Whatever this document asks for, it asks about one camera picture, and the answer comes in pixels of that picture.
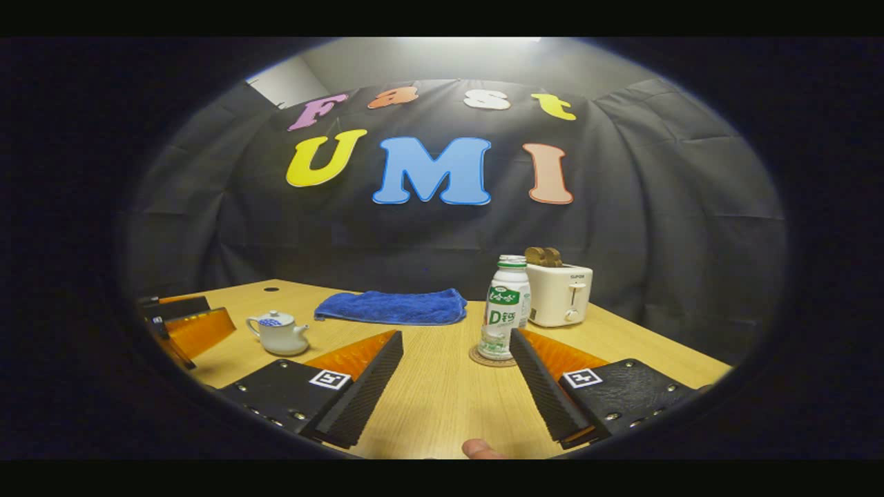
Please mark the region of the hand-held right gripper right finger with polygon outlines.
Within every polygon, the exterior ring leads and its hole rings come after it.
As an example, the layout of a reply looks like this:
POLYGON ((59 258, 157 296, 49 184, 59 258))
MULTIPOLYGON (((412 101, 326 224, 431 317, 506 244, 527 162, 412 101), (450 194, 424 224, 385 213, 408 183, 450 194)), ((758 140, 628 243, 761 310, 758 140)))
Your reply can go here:
POLYGON ((526 329, 512 330, 510 352, 562 449, 629 432, 698 394, 638 359, 609 364, 526 329))

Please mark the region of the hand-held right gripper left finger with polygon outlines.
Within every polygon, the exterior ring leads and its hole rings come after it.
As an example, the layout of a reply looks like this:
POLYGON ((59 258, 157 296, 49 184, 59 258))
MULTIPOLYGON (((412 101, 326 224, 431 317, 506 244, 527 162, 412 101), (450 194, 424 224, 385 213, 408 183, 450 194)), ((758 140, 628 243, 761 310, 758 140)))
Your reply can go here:
POLYGON ((305 364, 279 359, 219 393, 277 427, 349 449, 402 355, 401 331, 389 330, 305 364))

